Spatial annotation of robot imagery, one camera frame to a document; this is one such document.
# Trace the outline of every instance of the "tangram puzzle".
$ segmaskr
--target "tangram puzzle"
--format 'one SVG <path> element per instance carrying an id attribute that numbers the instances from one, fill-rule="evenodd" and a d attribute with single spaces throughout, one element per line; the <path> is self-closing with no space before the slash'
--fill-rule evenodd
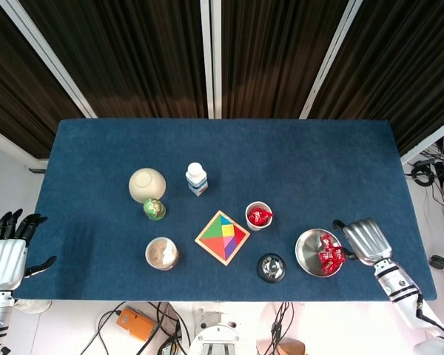
<path id="1" fill-rule="evenodd" d="M 195 238 L 195 242 L 227 266 L 249 235 L 248 231 L 219 211 Z"/>

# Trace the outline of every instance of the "bottle cap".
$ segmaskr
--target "bottle cap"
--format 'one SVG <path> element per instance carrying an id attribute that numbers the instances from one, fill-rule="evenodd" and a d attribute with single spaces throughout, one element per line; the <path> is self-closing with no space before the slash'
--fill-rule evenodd
<path id="1" fill-rule="evenodd" d="M 189 173 L 189 175 L 191 176 L 198 176 L 199 174 L 201 174 L 204 170 L 202 169 L 202 165 L 200 165 L 199 163 L 191 163 L 188 167 L 187 167 L 187 172 Z"/>

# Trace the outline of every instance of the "robotic arm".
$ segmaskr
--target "robotic arm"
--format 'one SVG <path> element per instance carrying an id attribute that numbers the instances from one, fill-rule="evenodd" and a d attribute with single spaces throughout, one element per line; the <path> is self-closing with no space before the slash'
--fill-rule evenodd
<path id="1" fill-rule="evenodd" d="M 25 268 L 30 241 L 36 228 L 47 218 L 40 214 L 31 214 L 15 230 L 22 212 L 21 209 L 13 214 L 8 212 L 0 219 L 0 354 L 3 355 L 10 352 L 2 342 L 7 336 L 10 315 L 15 304 L 12 291 L 20 286 L 24 277 L 43 272 L 56 261 L 56 257 L 50 257 L 41 265 Z"/>
<path id="2" fill-rule="evenodd" d="M 435 336 L 416 345 L 414 352 L 417 355 L 444 355 L 444 325 L 424 302 L 421 290 L 410 276 L 391 259 L 391 246 L 378 225 L 370 219 L 348 226 L 339 220 L 333 224 L 342 229 L 358 259 L 374 267 L 378 283 L 408 326 Z"/>

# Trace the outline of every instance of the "white bottle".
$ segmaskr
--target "white bottle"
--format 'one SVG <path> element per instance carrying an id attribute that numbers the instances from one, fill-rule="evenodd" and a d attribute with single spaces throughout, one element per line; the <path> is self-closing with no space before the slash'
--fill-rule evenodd
<path id="1" fill-rule="evenodd" d="M 199 163 L 191 163 L 187 167 L 186 179 L 189 189 L 194 192 L 196 196 L 201 196 L 209 186 L 207 183 L 207 173 Z"/>

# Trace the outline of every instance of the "dark curtain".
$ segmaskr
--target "dark curtain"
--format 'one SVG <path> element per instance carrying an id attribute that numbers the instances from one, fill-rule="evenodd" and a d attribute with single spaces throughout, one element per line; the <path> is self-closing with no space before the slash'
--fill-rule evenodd
<path id="1" fill-rule="evenodd" d="M 347 0 L 223 0 L 223 118 L 299 118 Z"/>
<path id="2" fill-rule="evenodd" d="M 82 114 L 0 8 L 0 133 L 48 158 L 60 120 Z"/>
<path id="3" fill-rule="evenodd" d="M 199 0 L 21 0 L 98 117 L 207 117 Z"/>
<path id="4" fill-rule="evenodd" d="M 400 154 L 444 124 L 444 0 L 364 1 L 310 118 L 388 120 Z"/>

